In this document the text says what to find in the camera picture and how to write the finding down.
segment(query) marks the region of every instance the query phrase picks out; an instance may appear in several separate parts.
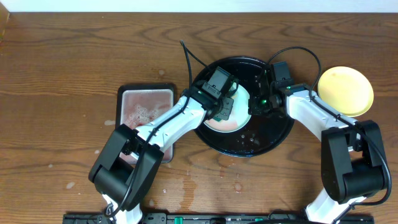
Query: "wooden table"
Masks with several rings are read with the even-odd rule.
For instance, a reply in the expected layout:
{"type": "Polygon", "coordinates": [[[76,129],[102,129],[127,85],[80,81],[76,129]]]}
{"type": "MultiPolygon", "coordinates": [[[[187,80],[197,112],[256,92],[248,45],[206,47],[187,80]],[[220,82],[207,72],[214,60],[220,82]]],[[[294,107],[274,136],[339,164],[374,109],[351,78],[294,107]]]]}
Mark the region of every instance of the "wooden table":
{"type": "MultiPolygon", "coordinates": [[[[301,45],[318,54],[324,70],[363,72],[375,99],[358,119],[380,125],[397,186],[397,14],[14,13],[0,45],[2,223],[60,223],[66,212],[104,208],[88,171],[114,129],[105,123],[115,120],[117,89],[174,83],[179,95],[188,86],[180,39],[206,63],[232,55],[266,60],[301,45]]],[[[315,78],[317,65],[306,52],[277,60],[288,61],[297,83],[315,78]]],[[[202,69],[192,67],[193,74],[202,69]]],[[[298,122],[278,148],[250,159],[221,155],[189,132],[142,206],[269,213],[300,210],[321,189],[320,143],[298,122]]],[[[396,223],[397,206],[394,189],[384,205],[356,212],[396,223]]]]}

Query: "yellow plate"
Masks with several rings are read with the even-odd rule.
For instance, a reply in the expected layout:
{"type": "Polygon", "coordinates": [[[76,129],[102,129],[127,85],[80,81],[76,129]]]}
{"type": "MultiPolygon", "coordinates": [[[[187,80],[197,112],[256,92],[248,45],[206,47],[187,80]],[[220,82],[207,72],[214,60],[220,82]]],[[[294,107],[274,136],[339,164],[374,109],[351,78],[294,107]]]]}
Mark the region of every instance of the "yellow plate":
{"type": "Polygon", "coordinates": [[[334,67],[318,82],[319,97],[347,116],[359,116],[372,106],[373,89],[369,80],[349,67],[334,67]]]}

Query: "white wall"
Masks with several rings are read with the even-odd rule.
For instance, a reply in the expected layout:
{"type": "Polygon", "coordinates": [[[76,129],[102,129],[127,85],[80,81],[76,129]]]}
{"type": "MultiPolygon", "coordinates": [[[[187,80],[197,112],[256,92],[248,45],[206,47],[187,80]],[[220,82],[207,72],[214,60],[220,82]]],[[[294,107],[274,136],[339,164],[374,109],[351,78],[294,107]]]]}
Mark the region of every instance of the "white wall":
{"type": "Polygon", "coordinates": [[[10,12],[398,12],[398,0],[0,0],[10,12]]]}

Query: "green object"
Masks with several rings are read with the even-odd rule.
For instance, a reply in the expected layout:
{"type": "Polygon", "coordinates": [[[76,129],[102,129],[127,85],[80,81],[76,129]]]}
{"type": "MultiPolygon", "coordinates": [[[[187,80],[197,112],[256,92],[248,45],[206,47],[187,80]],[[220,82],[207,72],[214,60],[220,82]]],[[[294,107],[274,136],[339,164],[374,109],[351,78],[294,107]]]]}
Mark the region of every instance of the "green object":
{"type": "Polygon", "coordinates": [[[174,218],[174,224],[182,224],[182,217],[175,217],[174,218]]]}

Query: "round black tray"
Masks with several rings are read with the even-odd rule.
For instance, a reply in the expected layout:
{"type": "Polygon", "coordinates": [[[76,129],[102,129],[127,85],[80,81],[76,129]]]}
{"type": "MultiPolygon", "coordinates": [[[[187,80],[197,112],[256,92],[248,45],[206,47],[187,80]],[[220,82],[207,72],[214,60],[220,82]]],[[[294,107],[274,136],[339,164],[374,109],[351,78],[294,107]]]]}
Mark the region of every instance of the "round black tray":
{"type": "MultiPolygon", "coordinates": [[[[262,60],[251,57],[229,57],[213,62],[210,68],[220,66],[239,79],[249,94],[258,94],[258,83],[254,76],[260,75],[266,65],[262,60]]],[[[211,73],[203,69],[195,78],[208,80],[211,73]]],[[[278,146],[290,133],[294,120],[280,113],[270,116],[252,115],[249,122],[232,133],[219,133],[202,123],[195,132],[199,138],[213,149],[230,156],[258,156],[278,146]]]]}

